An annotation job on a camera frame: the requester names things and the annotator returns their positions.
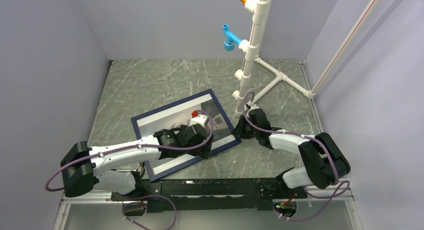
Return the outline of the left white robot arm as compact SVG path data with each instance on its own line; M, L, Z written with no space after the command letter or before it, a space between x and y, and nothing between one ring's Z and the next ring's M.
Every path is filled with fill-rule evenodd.
M210 116L199 111L189 125L161 129L139 140L92 147L85 141L76 143L60 163L64 195L74 198L101 190L137 200L147 194L141 173L118 171L119 167L183 155L208 159L214 127Z

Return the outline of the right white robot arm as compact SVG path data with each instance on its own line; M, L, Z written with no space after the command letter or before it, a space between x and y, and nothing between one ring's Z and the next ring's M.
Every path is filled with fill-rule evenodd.
M351 172L350 163L328 133L302 135L272 127L261 108L240 116L232 134L241 139L256 139L261 146L271 150L300 156L302 167L288 169L278 176L275 190L282 198L289 197L299 187L325 189Z

